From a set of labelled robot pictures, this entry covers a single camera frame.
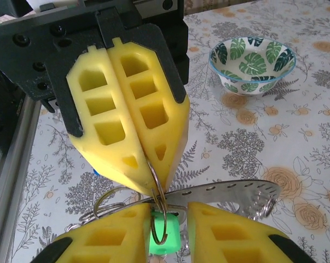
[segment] green monstera leaf print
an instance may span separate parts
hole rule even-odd
[[[241,86],[241,89],[245,92],[254,92],[258,87],[258,83],[245,83]]]
[[[294,55],[291,50],[285,49],[285,51],[281,53],[276,60],[273,71],[281,71],[292,59],[294,59]]]
[[[257,53],[250,53],[245,57],[246,63],[241,62],[239,69],[249,75],[261,75],[267,71],[263,57]]]
[[[268,44],[265,56],[267,57],[269,64],[272,64],[276,60],[281,50],[281,46],[282,45],[278,42],[270,42]]]
[[[268,81],[270,79],[274,79],[274,76],[257,76],[257,77],[251,77],[252,81]]]
[[[241,57],[245,47],[245,41],[242,38],[233,39],[230,45],[230,59],[235,60]]]
[[[263,38],[259,38],[259,37],[248,37],[247,41],[249,42],[250,45],[252,45],[252,43],[254,42],[254,46],[255,47],[259,47],[259,45],[262,44]]]
[[[231,92],[235,92],[235,93],[238,92],[238,89],[237,89],[235,86],[233,86],[233,85],[230,85],[230,84],[228,84],[228,83],[225,83],[224,86],[225,86],[227,89],[229,89]]]
[[[266,92],[268,91],[271,87],[273,87],[273,85],[275,84],[276,81],[272,81],[271,83],[268,83],[262,87],[260,87],[259,91],[260,92]]]
[[[215,63],[217,63],[217,57],[216,57],[216,52],[215,51],[213,51],[211,53],[211,60],[214,61]]]
[[[218,59],[220,60],[220,62],[225,65],[225,63],[227,62],[227,57],[228,57],[228,52],[227,52],[227,48],[225,47],[225,45],[223,43],[219,44],[215,48],[215,51],[218,55]]]
[[[230,78],[235,78],[235,79],[238,79],[240,81],[242,80],[241,77],[239,77],[238,75],[230,72],[229,70],[221,70],[221,73],[228,76],[228,77],[230,77]]]

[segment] tablecloth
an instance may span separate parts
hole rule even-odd
[[[289,235],[317,262],[329,263],[330,2],[260,0],[186,16],[185,22],[190,127],[172,188],[217,180],[276,182],[281,196],[263,222]],[[295,70],[260,96],[217,92],[221,84],[207,64],[208,53],[219,41],[238,36],[287,44],[297,56]],[[30,262],[114,186],[96,176],[72,146],[61,113],[42,108],[11,262]],[[106,202],[135,200],[134,192],[123,191]],[[231,203],[220,206],[229,208]],[[149,260],[189,263],[186,253],[181,249]]]

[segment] leaf pattern bowl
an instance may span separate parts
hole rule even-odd
[[[216,45],[210,51],[210,65],[229,91],[257,95],[288,75],[296,65],[296,57],[278,41],[239,37]]]

